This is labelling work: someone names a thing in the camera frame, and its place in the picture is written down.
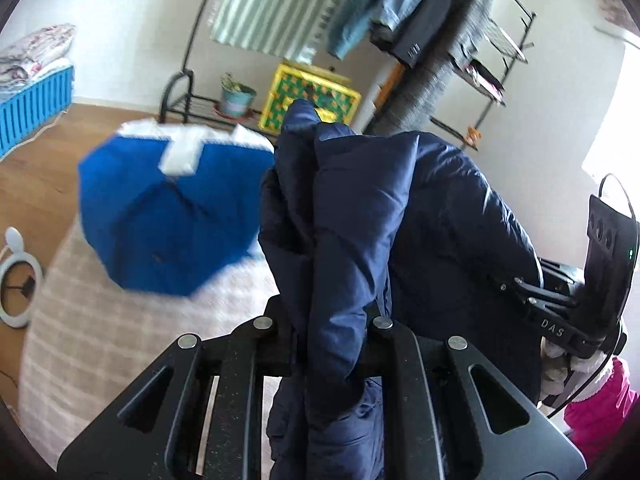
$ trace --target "pink sleeve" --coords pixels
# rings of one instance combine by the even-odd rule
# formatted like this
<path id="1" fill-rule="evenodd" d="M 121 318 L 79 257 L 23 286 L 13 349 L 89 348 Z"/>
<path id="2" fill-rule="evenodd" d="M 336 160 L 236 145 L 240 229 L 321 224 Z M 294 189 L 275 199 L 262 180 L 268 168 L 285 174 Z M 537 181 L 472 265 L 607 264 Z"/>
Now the pink sleeve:
<path id="1" fill-rule="evenodd" d="M 629 387 L 626 361 L 615 357 L 613 373 L 594 396 L 572 402 L 564 410 L 564 421 L 573 430 L 571 441 L 582 452 L 587 466 L 610 444 L 638 398 Z"/>

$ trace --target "green striped fabric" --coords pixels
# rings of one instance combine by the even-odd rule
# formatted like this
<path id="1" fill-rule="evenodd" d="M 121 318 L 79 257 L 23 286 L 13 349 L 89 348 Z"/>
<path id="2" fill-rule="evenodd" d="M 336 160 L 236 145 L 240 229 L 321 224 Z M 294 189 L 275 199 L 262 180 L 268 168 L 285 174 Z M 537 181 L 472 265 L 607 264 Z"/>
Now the green striped fabric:
<path id="1" fill-rule="evenodd" d="M 211 39 L 310 64 L 343 0 L 218 0 Z"/>

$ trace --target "black cable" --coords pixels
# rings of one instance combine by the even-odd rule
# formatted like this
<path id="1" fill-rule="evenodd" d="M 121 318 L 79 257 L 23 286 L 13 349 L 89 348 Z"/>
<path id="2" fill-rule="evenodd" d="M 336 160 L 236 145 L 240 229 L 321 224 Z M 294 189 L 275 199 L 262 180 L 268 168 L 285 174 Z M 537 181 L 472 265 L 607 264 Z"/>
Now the black cable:
<path id="1" fill-rule="evenodd" d="M 13 377 L 11 377 L 11 375 L 9 375 L 7 372 L 3 372 L 2 370 L 0 370 L 0 374 L 7 377 L 14 384 L 15 389 L 18 389 L 18 383 Z"/>
<path id="2" fill-rule="evenodd" d="M 602 179 L 601 183 L 600 183 L 600 189 L 598 190 L 598 198 L 602 197 L 602 190 L 604 189 L 604 183 L 607 179 L 607 177 L 612 176 L 613 178 L 615 178 L 618 181 L 618 184 L 620 184 L 620 187 L 622 188 L 622 193 L 625 194 L 626 197 L 626 204 L 629 207 L 629 212 L 631 213 L 631 219 L 634 222 L 634 224 L 636 225 L 636 246 L 634 248 L 634 258 L 633 258 L 633 265 L 631 267 L 632 269 L 632 275 L 633 275 L 633 269 L 636 268 L 636 263 L 638 262 L 638 245 L 640 245 L 640 227 L 638 226 L 638 221 L 636 220 L 636 213 L 634 212 L 634 208 L 631 205 L 631 200 L 629 199 L 629 195 L 626 193 L 625 187 L 622 185 L 622 183 L 620 182 L 620 180 L 613 174 L 613 173 L 607 173 L 604 178 Z M 620 311 L 620 317 L 622 317 L 622 313 L 625 310 L 625 305 L 623 305 L 622 307 L 622 311 Z M 620 336 L 622 336 L 622 323 L 620 323 L 620 321 L 618 321 L 618 337 L 616 338 L 616 343 L 615 345 L 613 345 L 611 347 L 611 350 L 609 350 L 609 352 L 607 353 L 607 356 L 605 357 L 604 361 L 600 364 L 600 366 L 597 368 L 596 371 L 594 371 L 593 374 L 591 374 L 591 377 L 589 377 L 586 381 L 584 381 L 584 383 L 577 389 L 574 391 L 574 393 L 572 393 L 569 397 L 566 398 L 566 400 L 560 404 L 560 406 L 558 406 L 555 410 L 553 410 L 551 412 L 551 415 L 549 415 L 547 418 L 551 418 L 555 415 L 557 415 L 558 413 L 560 413 L 560 411 L 567 406 L 568 404 L 570 404 L 571 402 L 573 402 L 573 400 L 575 399 L 575 397 L 577 397 L 578 395 L 580 395 L 582 393 L 582 391 L 589 385 L 591 384 L 591 382 L 598 376 L 598 374 L 604 369 L 604 367 L 607 365 L 607 363 L 609 362 L 609 360 L 611 359 L 613 352 L 616 351 L 616 348 L 618 346 L 618 343 L 620 342 Z"/>

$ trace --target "potted plant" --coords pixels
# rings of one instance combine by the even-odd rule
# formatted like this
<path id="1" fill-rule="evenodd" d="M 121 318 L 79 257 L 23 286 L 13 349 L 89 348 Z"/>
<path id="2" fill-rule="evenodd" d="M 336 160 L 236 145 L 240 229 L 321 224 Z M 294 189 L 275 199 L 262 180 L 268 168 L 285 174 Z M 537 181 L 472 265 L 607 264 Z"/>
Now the potted plant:
<path id="1" fill-rule="evenodd" d="M 222 83 L 222 99 L 218 111 L 223 115 L 242 118 L 248 115 L 251 103 L 255 98 L 255 90 L 236 81 L 227 72 L 220 78 Z"/>

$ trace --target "wooden floor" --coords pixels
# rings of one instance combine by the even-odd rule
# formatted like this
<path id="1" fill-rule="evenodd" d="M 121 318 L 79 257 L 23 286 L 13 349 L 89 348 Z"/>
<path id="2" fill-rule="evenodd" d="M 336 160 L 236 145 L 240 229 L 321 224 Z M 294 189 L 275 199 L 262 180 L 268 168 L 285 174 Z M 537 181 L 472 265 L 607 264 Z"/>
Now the wooden floor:
<path id="1" fill-rule="evenodd" d="M 143 117 L 149 114 L 73 105 L 56 126 L 0 162 L 0 248 L 5 229 L 17 228 L 24 237 L 25 250 L 46 272 L 78 210 L 78 162 L 121 123 Z M 19 380 L 25 333 L 0 322 L 0 370 L 15 380 Z M 17 391 L 2 374 L 0 396 L 17 406 Z"/>

